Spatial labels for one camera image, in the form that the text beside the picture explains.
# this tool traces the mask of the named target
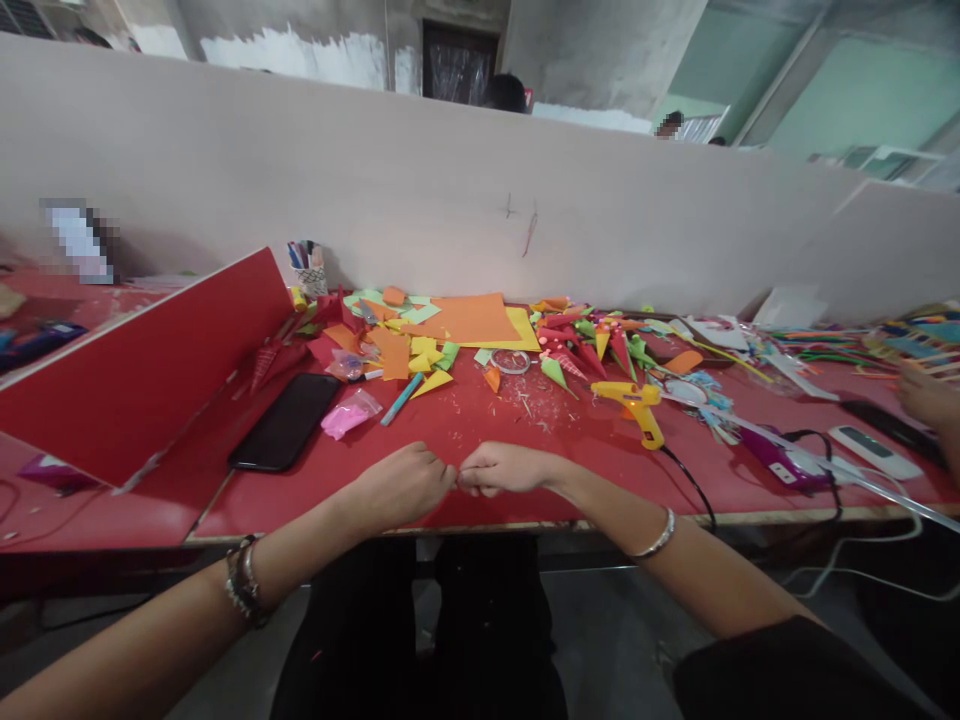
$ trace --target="red board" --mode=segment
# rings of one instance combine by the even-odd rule
[[[320,372],[319,365],[312,371]],[[352,481],[372,463],[416,440],[426,441],[444,461],[457,465],[484,440],[548,450],[632,492],[669,505],[678,513],[689,515],[704,511],[696,491],[670,459],[661,453],[645,451],[640,444],[639,428],[621,419],[620,406],[608,400],[594,403],[582,381],[571,383],[581,397],[578,402],[534,366],[520,377],[504,375],[497,396],[484,381],[472,354],[467,352],[460,353],[451,374],[452,383],[411,400],[389,427],[367,422],[352,430],[342,442],[319,435],[299,465],[284,475],[237,473],[201,523],[196,536],[235,537],[275,530]],[[622,379],[614,378],[615,374],[619,375],[619,371],[611,372],[611,379]],[[734,399],[735,412],[746,419],[770,423],[781,430],[825,431],[840,424],[869,430],[835,404],[776,395],[748,379],[742,370],[713,374],[723,384],[724,393]],[[857,378],[846,367],[832,366],[826,374],[817,376],[815,382],[825,389],[846,389],[874,399],[888,409],[897,409],[886,383]],[[263,407],[279,393],[283,384],[278,382],[269,396],[264,394],[260,400]],[[384,407],[389,407],[402,383],[378,380],[363,387]],[[790,512],[833,506],[829,493],[808,498],[788,490],[749,452],[717,444],[706,426],[678,407],[665,402],[655,409],[655,414],[667,444],[691,470],[718,514]],[[813,440],[815,438],[809,447],[819,451]],[[857,465],[862,464],[842,448],[837,453]],[[914,460],[927,473],[927,477],[908,485],[915,499],[928,504],[960,501],[960,494],[943,472],[918,458]],[[841,495],[847,507],[888,504],[859,488],[844,488]],[[453,529],[555,523],[580,518],[572,506],[545,491],[501,495],[494,499],[454,492],[418,525]]]
[[[39,363],[0,391],[0,431],[122,486],[290,311],[260,250]]]

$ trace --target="yellow glue gun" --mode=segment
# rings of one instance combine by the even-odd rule
[[[590,386],[594,394],[599,397],[610,398],[633,415],[640,429],[643,430],[643,446],[647,450],[659,450],[663,447],[663,433],[653,417],[651,405],[660,404],[660,388],[655,385],[644,385],[641,390],[633,383],[594,383]]]

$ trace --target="sleeve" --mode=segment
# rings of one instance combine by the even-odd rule
[[[843,640],[805,617],[710,645],[674,674],[686,720],[926,718]]]

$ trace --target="pen holder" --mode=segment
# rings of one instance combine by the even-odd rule
[[[327,294],[327,274],[322,267],[295,268],[293,265],[290,267],[297,274],[297,282],[303,288],[304,294],[311,300]]]

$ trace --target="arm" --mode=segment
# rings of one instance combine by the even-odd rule
[[[628,555],[653,545],[666,526],[663,508],[549,453],[484,443],[461,467],[474,494],[546,487],[569,500]],[[722,541],[677,518],[673,538],[644,569],[719,638],[776,625],[796,615],[819,622],[783,588]]]
[[[960,487],[960,390],[905,367],[897,397],[910,417],[937,433],[940,449],[950,466],[950,477]]]
[[[456,480],[423,443],[369,468],[261,539],[253,571],[273,609],[337,556],[436,507]],[[0,702],[4,718],[157,717],[246,632],[221,560],[139,608]]]

